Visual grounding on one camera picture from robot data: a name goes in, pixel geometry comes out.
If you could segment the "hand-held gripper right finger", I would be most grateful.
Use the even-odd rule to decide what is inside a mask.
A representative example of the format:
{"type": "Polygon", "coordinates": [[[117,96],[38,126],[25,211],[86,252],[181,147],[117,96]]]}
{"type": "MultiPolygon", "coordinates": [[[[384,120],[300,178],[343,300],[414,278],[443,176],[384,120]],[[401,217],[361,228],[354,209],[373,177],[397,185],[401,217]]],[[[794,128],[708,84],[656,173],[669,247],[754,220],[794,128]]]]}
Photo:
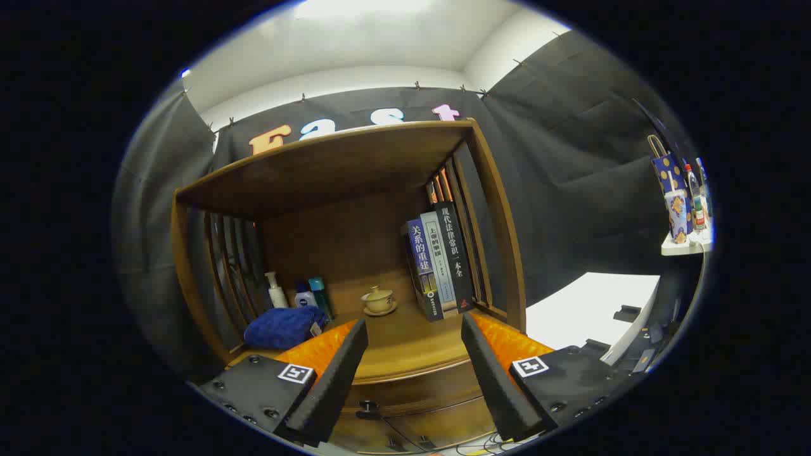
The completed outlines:
{"type": "Polygon", "coordinates": [[[505,440],[572,427],[632,387],[631,371],[605,363],[594,350],[553,350],[486,315],[464,314],[461,339],[505,440]]]}

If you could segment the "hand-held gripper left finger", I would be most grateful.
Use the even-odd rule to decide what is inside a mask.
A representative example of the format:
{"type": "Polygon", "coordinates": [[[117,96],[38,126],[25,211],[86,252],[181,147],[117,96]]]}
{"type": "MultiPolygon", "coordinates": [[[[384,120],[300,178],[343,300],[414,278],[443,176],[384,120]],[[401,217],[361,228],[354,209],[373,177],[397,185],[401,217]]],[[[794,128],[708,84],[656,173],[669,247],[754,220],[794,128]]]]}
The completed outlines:
{"type": "Polygon", "coordinates": [[[332,436],[368,344],[366,321],[351,320],[274,358],[246,356],[198,390],[273,438],[318,447],[332,436]]]}

